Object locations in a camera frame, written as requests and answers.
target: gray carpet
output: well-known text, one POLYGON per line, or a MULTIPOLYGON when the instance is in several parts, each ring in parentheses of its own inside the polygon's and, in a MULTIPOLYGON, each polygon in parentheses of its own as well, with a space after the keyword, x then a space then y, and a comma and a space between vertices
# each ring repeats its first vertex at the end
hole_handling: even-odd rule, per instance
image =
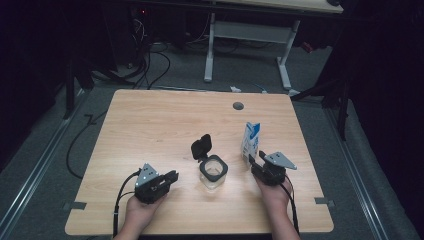
MULTIPOLYGON (((158 45, 154 46, 153 50, 163 48, 163 45, 158 45)), ((267 46, 259 51, 275 54, 274 48, 278 49, 278 46, 267 46)), ((225 52, 232 48, 227 46, 218 50, 225 52)), ((154 88, 172 86, 230 91, 230 86, 236 86, 243 92, 261 92, 261 88, 264 88, 270 93, 287 93, 282 88, 275 58, 263 57, 260 52, 256 55, 252 54, 252 48, 247 46, 239 46, 231 54, 216 53, 213 82, 204 83, 205 51, 205 49, 193 48, 182 51, 170 47, 162 52, 170 59, 171 67, 155 83, 154 88)), ((299 48, 292 49, 287 68, 295 90, 302 91, 315 84, 330 52, 331 49, 324 49, 308 54, 299 48)), ((147 74, 150 82, 162 74, 168 64, 163 56, 154 53, 151 54, 151 62, 147 74)), ((69 212, 63 209, 63 205, 74 200, 80 184, 80 180, 72 176, 66 168, 66 155, 73 139, 88 122, 88 117, 85 115, 98 116, 107 110, 112 95, 118 88, 128 88, 128 86, 96 81, 96 87, 86 95, 87 99, 81 104, 63 140, 60 141, 53 161, 16 222, 10 239, 88 238, 88 236, 68 236, 64 231, 69 212)), ((37 122, 31 135, 1 173, 0 213, 2 216, 6 214, 54 131, 61 124, 65 113, 64 98, 65 94, 62 90, 57 96, 57 104, 37 122)), ((335 228, 330 233, 302 234, 301 237, 302 239, 374 239, 347 174, 338 136, 333 131, 334 126, 325 114, 327 110, 323 110, 317 100, 319 98, 307 98, 294 102, 294 107, 324 195, 334 202, 334 206, 329 209, 335 228)), ((71 167, 78 175, 83 175, 85 171, 102 122, 103 118, 100 118, 95 125, 90 125, 77 139, 70 152, 71 167)), ((419 239, 369 148, 352 104, 349 106, 346 136, 346 144, 376 204, 388 239, 419 239)), ((110 239, 110 236, 96 239, 110 239)))

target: wooden table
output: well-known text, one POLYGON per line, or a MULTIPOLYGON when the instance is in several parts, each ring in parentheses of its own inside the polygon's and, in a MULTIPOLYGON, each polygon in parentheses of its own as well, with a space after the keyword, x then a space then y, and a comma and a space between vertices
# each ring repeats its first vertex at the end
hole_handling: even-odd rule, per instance
MULTIPOLYGON (((283 152, 298 167, 287 170, 295 189, 301 232, 329 232, 333 222, 290 98, 282 94, 118 90, 66 224, 70 235, 112 234, 113 209, 123 181, 144 163, 160 174, 179 172, 166 201, 144 234, 269 233, 260 191, 241 157, 246 122, 261 123, 259 149, 283 152), (243 110, 235 110, 241 102, 243 110), (199 180, 191 144, 204 134, 211 154, 229 167, 210 191, 199 180)), ((124 192, 133 191, 135 179, 124 192)), ((120 202, 119 226, 128 198, 120 202)))

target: dark background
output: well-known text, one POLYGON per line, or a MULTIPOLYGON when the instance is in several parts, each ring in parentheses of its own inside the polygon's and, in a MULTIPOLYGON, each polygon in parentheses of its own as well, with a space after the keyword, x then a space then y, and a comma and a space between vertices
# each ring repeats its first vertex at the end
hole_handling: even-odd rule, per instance
MULTIPOLYGON (((337 30, 343 29, 339 24, 303 21, 295 45, 308 42, 314 48, 335 47, 317 85, 333 79, 344 81, 343 73, 354 73, 349 78, 349 97, 382 169, 423 236, 424 226, 419 219, 424 216, 423 1, 342 3, 344 15, 371 18, 378 24, 353 25, 339 35, 337 30)), ((126 7, 102 8, 82 1, 21 0, 2 1, 0 9, 3 169, 37 119, 55 104, 72 54, 110 70, 133 62, 134 55, 132 47, 122 47, 122 43, 133 44, 128 34, 131 27, 125 24, 126 7)), ((199 22, 203 23, 207 14, 157 10, 149 17, 154 20, 150 26, 153 35, 183 48, 187 41, 185 32, 201 32, 203 24, 199 22), (167 21, 161 17, 163 14, 174 18, 167 21)), ((337 95, 341 89, 334 87, 319 94, 334 91, 337 95)))

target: metal rail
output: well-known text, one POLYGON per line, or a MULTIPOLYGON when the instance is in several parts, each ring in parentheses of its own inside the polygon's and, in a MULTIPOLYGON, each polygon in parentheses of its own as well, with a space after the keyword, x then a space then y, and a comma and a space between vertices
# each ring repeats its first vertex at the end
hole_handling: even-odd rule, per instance
POLYGON ((43 154, 38 159, 38 162, 32 170, 31 174, 29 175, 25 183, 22 185, 15 200, 13 201, 12 205, 9 207, 9 210, 1 220, 0 239, 9 239, 9 236, 12 233, 16 223, 18 222, 22 212, 25 210, 29 200, 31 199, 39 183, 43 179, 44 174, 52 163, 60 140, 63 138, 76 112, 78 111, 82 103, 87 99, 87 97, 88 93, 85 93, 83 90, 80 90, 78 92, 77 98, 80 100, 77 102, 75 110, 71 113, 69 118, 62 120, 53 137, 50 139, 43 154))

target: power cord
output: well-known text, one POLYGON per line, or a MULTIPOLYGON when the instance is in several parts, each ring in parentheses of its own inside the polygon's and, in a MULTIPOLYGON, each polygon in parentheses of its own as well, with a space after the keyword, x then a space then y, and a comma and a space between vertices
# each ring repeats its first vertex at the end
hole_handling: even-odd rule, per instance
POLYGON ((90 119, 90 121, 87 123, 87 125, 83 128, 83 129, 81 129, 79 132, 78 132, 78 134, 74 137, 74 139, 72 140, 72 142, 71 142, 71 145, 69 146, 69 148, 68 148, 68 152, 66 153, 66 167, 68 168, 68 171, 69 171, 69 173, 71 173, 74 177, 76 177, 76 178, 78 178, 78 179, 82 179, 82 176, 80 176, 80 175, 78 175, 78 174, 76 174, 73 170, 72 170, 72 168, 71 168, 71 166, 70 166, 70 154, 71 154, 71 150, 72 150, 72 147, 74 146, 74 144, 75 144, 75 142, 78 140, 78 138, 81 136, 81 134, 85 131, 85 130, 87 130, 87 128, 88 127, 90 127, 91 125, 93 125, 94 123, 96 123, 96 121, 99 119, 99 118, 101 118, 101 117, 103 117, 105 114, 107 113, 107 110, 106 111, 104 111, 103 113, 101 113, 99 116, 97 116, 96 118, 94 118, 94 120, 91 120, 90 119))
POLYGON ((125 185, 127 185, 128 181, 130 181, 131 178, 140 175, 140 172, 141 172, 141 169, 139 169, 137 172, 134 172, 127 179, 125 179, 124 183, 121 186, 121 189, 119 190, 118 197, 116 198, 115 210, 113 212, 113 237, 115 237, 118 234, 119 201, 121 200, 123 196, 132 193, 132 192, 128 192, 128 193, 122 194, 122 191, 124 191, 125 185))
POLYGON ((155 82, 157 82, 161 77, 163 77, 163 75, 165 75, 167 72, 168 72, 168 70, 169 70, 169 68, 171 67, 171 60, 165 55, 165 54, 163 54, 163 53, 160 53, 160 52, 155 52, 156 54, 159 54, 159 55, 161 55, 161 56, 163 56, 167 61, 168 61, 168 66, 167 66, 167 68, 166 68, 166 70, 159 76, 159 77, 157 77, 155 80, 153 80, 150 84, 148 84, 148 86, 147 86, 147 90, 150 90, 151 88, 152 88, 152 86, 153 86, 153 84, 155 83, 155 82))
POLYGON ((280 183, 280 186, 283 188, 284 192, 287 193, 287 196, 289 196, 290 204, 291 204, 292 212, 293 212, 293 226, 294 226, 294 229, 296 230, 297 234, 300 234, 299 233, 299 222, 297 220, 296 204, 294 202, 294 188, 293 188, 293 184, 292 184, 292 182, 290 181, 290 178, 287 175, 286 175, 286 178, 287 178, 287 180, 289 181, 289 183, 291 185, 293 197, 290 195, 290 192, 287 190, 286 187, 284 187, 284 185, 282 183, 280 183))

